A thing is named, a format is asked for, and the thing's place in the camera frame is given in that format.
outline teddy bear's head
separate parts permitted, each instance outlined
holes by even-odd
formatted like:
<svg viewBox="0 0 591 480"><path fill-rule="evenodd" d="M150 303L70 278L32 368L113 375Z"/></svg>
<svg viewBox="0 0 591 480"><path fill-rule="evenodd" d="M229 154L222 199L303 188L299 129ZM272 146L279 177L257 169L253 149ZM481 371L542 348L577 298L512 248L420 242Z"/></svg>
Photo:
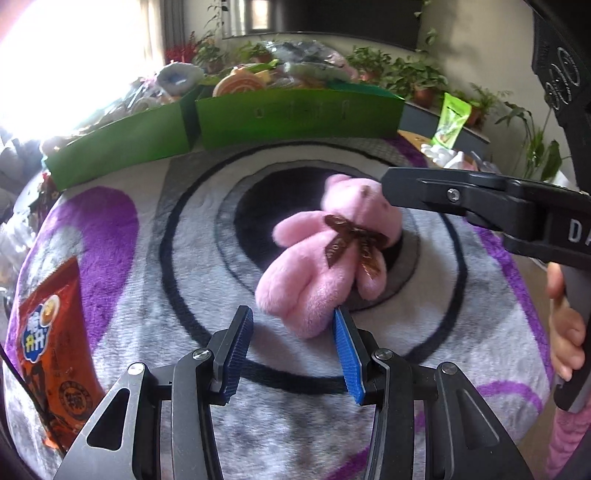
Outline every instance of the teddy bear's head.
<svg viewBox="0 0 591 480"><path fill-rule="evenodd" d="M402 212L388 203L382 186L375 180L354 179L337 173L324 185L322 209L388 237L396 243L402 231Z"/></svg>

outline blue gripper pad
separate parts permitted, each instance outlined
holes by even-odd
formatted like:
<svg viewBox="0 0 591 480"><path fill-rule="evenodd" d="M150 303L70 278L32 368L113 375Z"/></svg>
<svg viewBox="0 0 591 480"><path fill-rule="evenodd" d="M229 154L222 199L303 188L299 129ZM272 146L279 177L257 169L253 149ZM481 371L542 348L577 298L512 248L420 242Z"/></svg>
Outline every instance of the blue gripper pad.
<svg viewBox="0 0 591 480"><path fill-rule="evenodd" d="M240 306L226 334L226 336L233 335L232 345L223 364L223 380L220 391L220 395L226 402L230 400L230 397L238 389L242 365L244 364L244 360L246 360L253 331L254 321L252 310L249 307Z"/></svg>
<svg viewBox="0 0 591 480"><path fill-rule="evenodd" d="M353 340L349 334L345 319L340 309L335 309L335 319L333 324L333 334L335 336L336 351L339 354L340 365L343 368L343 376L347 390L355 399L355 403L361 405L365 397L365 388L363 387L363 377L361 373L361 363L355 351Z"/></svg>

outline wooden floor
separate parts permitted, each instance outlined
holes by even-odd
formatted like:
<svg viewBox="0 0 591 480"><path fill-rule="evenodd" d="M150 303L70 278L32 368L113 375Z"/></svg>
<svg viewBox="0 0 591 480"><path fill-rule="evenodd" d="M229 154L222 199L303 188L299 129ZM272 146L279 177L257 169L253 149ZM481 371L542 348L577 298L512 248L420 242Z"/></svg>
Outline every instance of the wooden floor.
<svg viewBox="0 0 591 480"><path fill-rule="evenodd" d="M548 332L548 316L550 314L550 302L545 294L546 275L545 272L535 265L529 258L514 257L519 271L527 285L534 306L540 320ZM532 426L523 441L519 444L521 454L530 466L536 480L546 480L545 462L548 454L548 443L552 428L552 420L556 406L550 400Z"/></svg>

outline finger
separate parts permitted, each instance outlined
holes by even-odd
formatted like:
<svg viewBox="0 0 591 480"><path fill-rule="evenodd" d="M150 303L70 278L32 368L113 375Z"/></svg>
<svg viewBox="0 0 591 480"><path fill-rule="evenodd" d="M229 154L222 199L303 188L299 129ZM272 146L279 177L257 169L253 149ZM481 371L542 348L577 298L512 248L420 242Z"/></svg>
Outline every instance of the finger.
<svg viewBox="0 0 591 480"><path fill-rule="evenodd" d="M564 277L558 263L548 264L546 293L551 299L564 295Z"/></svg>
<svg viewBox="0 0 591 480"><path fill-rule="evenodd" d="M550 343L552 351L562 364L573 370L578 370L583 366L585 362L585 354L582 348L574 346L566 338L556 334L550 334Z"/></svg>
<svg viewBox="0 0 591 480"><path fill-rule="evenodd" d="M576 346L585 340L586 327L583 317L576 310L566 308L554 312L550 317L551 329Z"/></svg>
<svg viewBox="0 0 591 480"><path fill-rule="evenodd" d="M573 378L573 369L567 367L560 360L558 360L554 352L550 354L550 361L552 362L552 367L554 368L554 371L558 374L560 378L562 378L565 381L569 381L571 378Z"/></svg>

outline plush blanket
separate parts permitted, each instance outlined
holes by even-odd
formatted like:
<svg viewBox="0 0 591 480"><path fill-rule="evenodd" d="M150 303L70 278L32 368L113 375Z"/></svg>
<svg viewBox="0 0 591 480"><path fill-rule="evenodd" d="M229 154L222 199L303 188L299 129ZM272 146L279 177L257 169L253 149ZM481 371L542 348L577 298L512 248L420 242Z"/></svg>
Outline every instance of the plush blanket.
<svg viewBox="0 0 591 480"><path fill-rule="evenodd" d="M272 227L315 210L334 172L381 178L420 164L404 139L315 140L193 152L73 188L47 218L18 282L17 303L61 263L80 264L86 327L108 389L135 361L174 363L236 307L254 310L238 393L213 407L226 480L361 478L374 411L345 390L331 335L302 341L256 309L254 290L281 250ZM385 252L388 284L373 302L348 300L357 325L410 361L458 364L515 441L550 391L548 345L511 257L491 232L462 218L404 210L400 242ZM7 348L21 348L12 313ZM30 401L5 370L11 434L44 480L59 466L42 444ZM424 417L416 405L415 478L424 475ZM163 414L170 477L170 411Z"/></svg>

